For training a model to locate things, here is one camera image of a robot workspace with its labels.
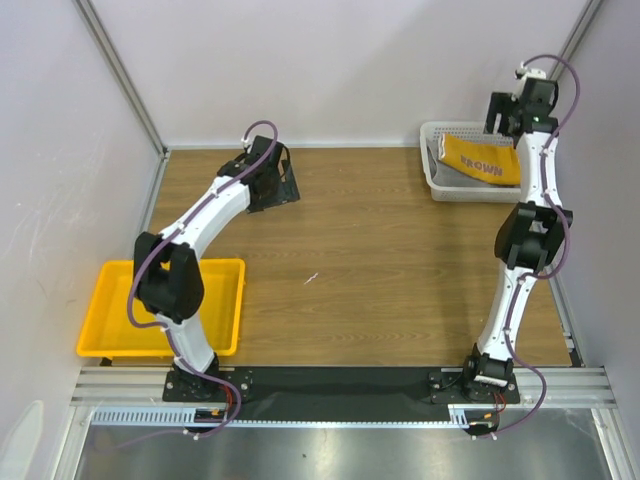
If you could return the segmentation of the white perforated basket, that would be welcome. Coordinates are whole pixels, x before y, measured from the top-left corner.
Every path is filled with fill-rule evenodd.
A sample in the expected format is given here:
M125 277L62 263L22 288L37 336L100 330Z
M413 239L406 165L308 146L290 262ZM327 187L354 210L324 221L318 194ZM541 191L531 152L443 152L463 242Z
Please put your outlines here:
M427 121L419 130L419 145L422 166L426 182L431 189L431 196L441 202L475 202L475 203L505 203L513 204L520 198L520 188L489 188L489 187L451 187L440 186L434 182L433 170L429 166L430 155L428 147L435 147L438 151L438 140L441 134L449 133L460 139L474 143L484 143L500 146L513 145L512 140L499 134L485 134L484 124L478 121Z

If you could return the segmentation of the grey towel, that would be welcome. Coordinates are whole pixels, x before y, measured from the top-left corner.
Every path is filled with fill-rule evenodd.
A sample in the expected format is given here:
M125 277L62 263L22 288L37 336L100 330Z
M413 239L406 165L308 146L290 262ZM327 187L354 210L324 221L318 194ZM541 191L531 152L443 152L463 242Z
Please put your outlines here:
M466 175L463 175L451 167L442 164L438 160L439 151L435 147L428 147L428 153L430 155L430 164L429 166L433 170L433 178L434 182L440 186L451 186L451 187L489 187L489 188L507 188L507 187L517 187L517 186L497 186L497 185L489 185L484 182L475 180Z

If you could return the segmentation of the brown towel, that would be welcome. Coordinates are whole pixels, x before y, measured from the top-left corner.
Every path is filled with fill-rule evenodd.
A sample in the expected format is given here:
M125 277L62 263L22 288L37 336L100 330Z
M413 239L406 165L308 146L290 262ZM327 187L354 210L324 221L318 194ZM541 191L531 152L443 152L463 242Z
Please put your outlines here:
M474 143L441 134L438 160L457 172L489 185L517 186L521 171L513 146Z

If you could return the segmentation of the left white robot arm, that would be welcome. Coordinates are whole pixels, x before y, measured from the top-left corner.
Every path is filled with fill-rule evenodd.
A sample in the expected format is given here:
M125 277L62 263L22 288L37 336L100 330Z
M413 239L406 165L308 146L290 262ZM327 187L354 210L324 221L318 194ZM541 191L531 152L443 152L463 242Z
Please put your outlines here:
M184 214L161 232L145 231L135 241L129 322L164 332L175 366L188 373L185 388L199 400L211 399L220 388L218 355L199 317L205 294L200 260L239 214L287 203L291 172L288 147L258 135L219 168Z

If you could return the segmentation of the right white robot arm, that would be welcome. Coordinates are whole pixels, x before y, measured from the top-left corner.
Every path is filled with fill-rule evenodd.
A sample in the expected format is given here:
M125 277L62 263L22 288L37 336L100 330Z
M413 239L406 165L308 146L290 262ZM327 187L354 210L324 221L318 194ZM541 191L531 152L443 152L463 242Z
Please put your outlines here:
M559 88L540 70L520 73L513 93L491 96L488 133L512 139L520 165L520 200L494 243L499 277L488 323L466 358L460 388L473 402L488 402L515 383L516 340L528 298L557 254L566 254L573 214L556 185Z

